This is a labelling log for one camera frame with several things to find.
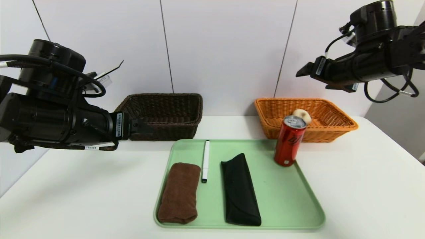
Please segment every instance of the folded towel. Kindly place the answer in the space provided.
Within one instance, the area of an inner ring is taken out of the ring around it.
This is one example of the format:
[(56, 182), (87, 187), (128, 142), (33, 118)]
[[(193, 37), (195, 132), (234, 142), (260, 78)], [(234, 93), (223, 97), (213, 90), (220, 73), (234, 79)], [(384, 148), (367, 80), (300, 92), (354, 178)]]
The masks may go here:
[(160, 222), (189, 223), (196, 219), (196, 188), (201, 168), (189, 163), (175, 163), (168, 173), (158, 211)]

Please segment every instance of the wicker basket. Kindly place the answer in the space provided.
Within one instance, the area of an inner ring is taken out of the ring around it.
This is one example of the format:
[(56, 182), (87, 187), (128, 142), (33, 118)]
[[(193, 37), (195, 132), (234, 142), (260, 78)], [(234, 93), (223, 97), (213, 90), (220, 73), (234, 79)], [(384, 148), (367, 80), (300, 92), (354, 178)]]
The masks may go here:
[(303, 142), (332, 142), (339, 136), (356, 130), (358, 125), (332, 102), (318, 98), (260, 98), (255, 100), (264, 134), (276, 139), (286, 115), (304, 109), (312, 117)]
[(142, 118), (153, 128), (153, 134), (135, 134), (130, 140), (174, 141), (192, 139), (202, 118), (199, 94), (133, 94), (127, 96), (115, 111), (131, 119)]

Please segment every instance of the panel seam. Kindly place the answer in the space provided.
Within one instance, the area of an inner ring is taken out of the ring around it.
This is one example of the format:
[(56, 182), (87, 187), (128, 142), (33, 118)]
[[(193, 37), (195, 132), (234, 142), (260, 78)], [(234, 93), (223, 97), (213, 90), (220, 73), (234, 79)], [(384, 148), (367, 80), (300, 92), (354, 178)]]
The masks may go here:
[(41, 20), (40, 13), (38, 12), (38, 9), (37, 9), (37, 6), (35, 5), (34, 0), (32, 0), (32, 4), (34, 5), (35, 11), (37, 12), (38, 19), (40, 19), (40, 22), (41, 22), (41, 25), (43, 26), (44, 32), (45, 32), (45, 33), (46, 33), (46, 35), (47, 35), (47, 39), (49, 39), (49, 42), (51, 42), (51, 40), (50, 40), (50, 36), (49, 36), (49, 34), (47, 33), (47, 30), (46, 30), (46, 27), (44, 26), (43, 20)]
[(297, 10), (297, 5), (298, 5), (298, 0), (295, 2), (294, 13), (292, 14), (292, 21), (291, 21), (291, 25), (289, 27), (288, 38), (286, 39), (285, 50), (283, 51), (282, 62), (280, 63), (281, 67), (280, 67), (280, 70), (279, 70), (278, 79), (276, 81), (275, 93), (273, 94), (273, 98), (276, 97), (276, 91), (278, 89), (279, 79), (280, 79), (281, 73), (282, 73), (283, 60), (285, 59), (286, 49), (288, 48), (289, 37), (291, 36), (291, 30), (292, 30), (292, 25), (294, 23), (295, 11)]
[(170, 53), (168, 52), (167, 34), (165, 33), (164, 12), (162, 10), (162, 0), (159, 0), (159, 5), (161, 6), (162, 27), (164, 28), (165, 48), (167, 49), (167, 59), (168, 59), (168, 69), (170, 71), (171, 89), (174, 93), (173, 76), (171, 74)]

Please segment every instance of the marker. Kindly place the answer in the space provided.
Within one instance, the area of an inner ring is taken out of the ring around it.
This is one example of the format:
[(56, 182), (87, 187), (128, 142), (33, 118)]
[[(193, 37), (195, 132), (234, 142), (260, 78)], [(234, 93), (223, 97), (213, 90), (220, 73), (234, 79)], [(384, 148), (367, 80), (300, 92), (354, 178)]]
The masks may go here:
[(210, 160), (210, 142), (205, 141), (204, 147), (204, 160), (202, 161), (202, 180), (201, 182), (207, 182), (207, 174), (208, 174), (208, 161)]

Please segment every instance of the soda can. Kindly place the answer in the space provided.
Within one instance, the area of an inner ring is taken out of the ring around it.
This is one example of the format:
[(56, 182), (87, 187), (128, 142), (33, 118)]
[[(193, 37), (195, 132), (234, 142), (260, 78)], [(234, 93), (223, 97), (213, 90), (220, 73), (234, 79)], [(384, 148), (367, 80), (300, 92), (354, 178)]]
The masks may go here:
[(307, 124), (301, 117), (295, 115), (284, 117), (280, 126), (281, 131), (278, 141), (276, 142), (274, 157), (276, 163), (289, 167), (295, 162), (306, 128)]

